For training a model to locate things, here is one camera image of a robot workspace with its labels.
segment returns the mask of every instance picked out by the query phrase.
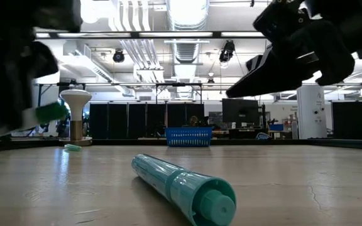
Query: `spotlight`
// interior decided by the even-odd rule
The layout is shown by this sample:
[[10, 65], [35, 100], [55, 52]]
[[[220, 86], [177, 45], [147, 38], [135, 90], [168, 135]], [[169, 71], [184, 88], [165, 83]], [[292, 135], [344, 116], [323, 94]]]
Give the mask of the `spotlight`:
[[230, 59], [233, 57], [234, 51], [236, 51], [234, 42], [232, 40], [227, 40], [219, 57], [220, 63], [226, 63], [230, 61]]
[[124, 56], [123, 50], [121, 50], [121, 49], [116, 50], [114, 56], [112, 57], [112, 60], [114, 60], [114, 62], [116, 62], [116, 63], [124, 62], [125, 56]]
[[209, 78], [207, 79], [207, 83], [212, 83], [214, 84], [214, 79], [213, 78]]

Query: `black partition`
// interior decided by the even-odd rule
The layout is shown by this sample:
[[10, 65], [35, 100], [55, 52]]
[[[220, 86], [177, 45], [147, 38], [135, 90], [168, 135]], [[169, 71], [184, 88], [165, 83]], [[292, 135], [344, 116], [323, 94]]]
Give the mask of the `black partition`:
[[362, 102], [334, 102], [333, 137], [362, 139]]
[[188, 124], [185, 104], [167, 104], [167, 127], [182, 127]]
[[90, 134], [94, 139], [108, 138], [108, 105], [90, 105]]
[[138, 139], [145, 136], [146, 104], [130, 104], [128, 116], [128, 138]]
[[165, 124], [165, 104], [148, 104], [147, 107], [147, 122], [146, 122], [146, 136], [151, 136], [155, 127], [160, 124]]
[[128, 117], [126, 104], [109, 104], [108, 139], [126, 139]]
[[198, 117], [199, 120], [205, 118], [205, 105], [203, 104], [186, 104], [187, 108], [187, 122], [192, 116]]

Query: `tube cap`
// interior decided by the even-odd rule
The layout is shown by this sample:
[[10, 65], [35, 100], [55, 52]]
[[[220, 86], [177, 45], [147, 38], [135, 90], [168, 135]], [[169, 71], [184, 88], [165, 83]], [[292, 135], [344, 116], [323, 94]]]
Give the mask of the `tube cap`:
[[229, 225], [235, 212], [233, 200], [220, 191], [209, 190], [202, 197], [200, 213], [218, 226]]

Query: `lamp base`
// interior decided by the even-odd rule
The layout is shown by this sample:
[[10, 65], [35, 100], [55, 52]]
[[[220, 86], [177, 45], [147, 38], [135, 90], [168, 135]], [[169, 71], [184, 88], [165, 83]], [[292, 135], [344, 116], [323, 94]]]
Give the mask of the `lamp base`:
[[61, 139], [60, 141], [62, 142], [63, 145], [72, 144], [72, 145], [84, 147], [84, 146], [92, 145], [92, 140], [93, 140], [93, 138], [91, 138], [91, 137], [83, 137], [81, 140], [78, 140], [78, 141], [71, 141], [69, 138]]

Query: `white lamp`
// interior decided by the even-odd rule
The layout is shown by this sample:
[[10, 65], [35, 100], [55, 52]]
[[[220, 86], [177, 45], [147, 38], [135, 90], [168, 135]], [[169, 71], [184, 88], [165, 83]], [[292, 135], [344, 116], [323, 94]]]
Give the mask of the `white lamp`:
[[82, 114], [84, 106], [91, 100], [92, 95], [85, 90], [72, 89], [62, 91], [60, 96], [70, 109], [70, 139], [66, 142], [79, 146], [91, 144], [90, 137], [83, 137]]

